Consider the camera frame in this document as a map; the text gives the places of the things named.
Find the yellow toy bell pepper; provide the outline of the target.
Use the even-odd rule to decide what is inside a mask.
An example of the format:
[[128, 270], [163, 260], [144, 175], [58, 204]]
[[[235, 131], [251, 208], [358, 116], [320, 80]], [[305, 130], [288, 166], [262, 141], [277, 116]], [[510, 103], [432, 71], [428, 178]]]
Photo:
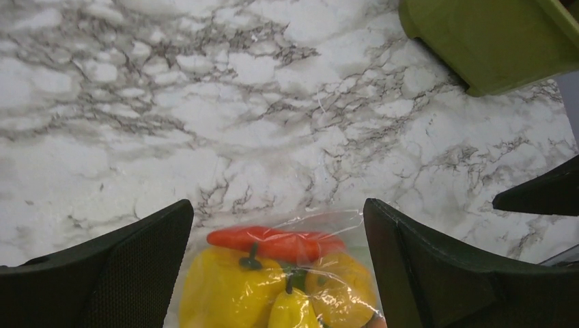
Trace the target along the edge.
[[266, 327], [275, 298], [285, 289], [280, 264], [258, 257], [260, 269], [240, 264], [249, 253], [211, 246], [197, 254], [184, 282], [180, 327]]

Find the orange toy carrot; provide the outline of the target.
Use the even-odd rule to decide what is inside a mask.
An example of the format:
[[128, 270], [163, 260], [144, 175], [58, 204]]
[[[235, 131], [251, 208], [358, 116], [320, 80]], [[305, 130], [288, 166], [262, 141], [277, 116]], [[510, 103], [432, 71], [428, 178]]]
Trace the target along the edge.
[[308, 264], [329, 253], [345, 251], [338, 236], [323, 232], [289, 231], [260, 225], [223, 228], [209, 233], [208, 244], [249, 252], [290, 264]]

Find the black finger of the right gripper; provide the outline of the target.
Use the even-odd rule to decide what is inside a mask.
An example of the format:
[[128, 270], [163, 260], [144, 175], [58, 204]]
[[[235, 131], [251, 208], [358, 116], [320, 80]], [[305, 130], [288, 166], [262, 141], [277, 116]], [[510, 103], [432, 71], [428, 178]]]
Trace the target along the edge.
[[499, 193], [493, 208], [515, 213], [578, 216], [578, 157]]

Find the clear zip top bag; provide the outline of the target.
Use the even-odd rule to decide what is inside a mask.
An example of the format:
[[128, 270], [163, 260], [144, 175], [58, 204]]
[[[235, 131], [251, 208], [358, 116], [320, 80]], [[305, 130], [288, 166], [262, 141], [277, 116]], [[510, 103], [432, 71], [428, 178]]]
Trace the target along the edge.
[[360, 210], [191, 236], [166, 327], [385, 327]]

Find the yellow toy lemon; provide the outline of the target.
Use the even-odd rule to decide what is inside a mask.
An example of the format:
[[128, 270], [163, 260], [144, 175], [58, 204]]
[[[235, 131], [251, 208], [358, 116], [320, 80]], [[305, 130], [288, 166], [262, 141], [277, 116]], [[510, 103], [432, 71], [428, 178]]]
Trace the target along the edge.
[[294, 275], [288, 275], [285, 289], [274, 300], [267, 328], [319, 328], [321, 326], [308, 295], [294, 287]]

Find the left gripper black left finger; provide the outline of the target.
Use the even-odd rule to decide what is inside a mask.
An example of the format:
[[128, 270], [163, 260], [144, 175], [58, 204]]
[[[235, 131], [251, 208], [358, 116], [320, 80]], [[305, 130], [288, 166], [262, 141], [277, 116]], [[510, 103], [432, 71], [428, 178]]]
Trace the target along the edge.
[[2, 327], [162, 327], [194, 211], [146, 218], [19, 266], [1, 267]]

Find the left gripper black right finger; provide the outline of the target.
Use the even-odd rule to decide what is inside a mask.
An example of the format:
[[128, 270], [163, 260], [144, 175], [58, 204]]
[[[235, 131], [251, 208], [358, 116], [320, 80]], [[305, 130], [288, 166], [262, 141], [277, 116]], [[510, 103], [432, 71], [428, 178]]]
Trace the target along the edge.
[[499, 256], [385, 202], [363, 207], [389, 327], [577, 327], [578, 269]]

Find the small yellow toy fruit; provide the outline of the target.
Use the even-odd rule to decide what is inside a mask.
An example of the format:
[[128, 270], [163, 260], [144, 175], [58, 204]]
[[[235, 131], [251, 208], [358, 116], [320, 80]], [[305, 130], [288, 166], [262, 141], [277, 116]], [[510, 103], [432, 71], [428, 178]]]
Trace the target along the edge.
[[305, 291], [329, 327], [362, 327], [378, 304], [369, 269], [344, 252], [314, 262], [305, 277]]

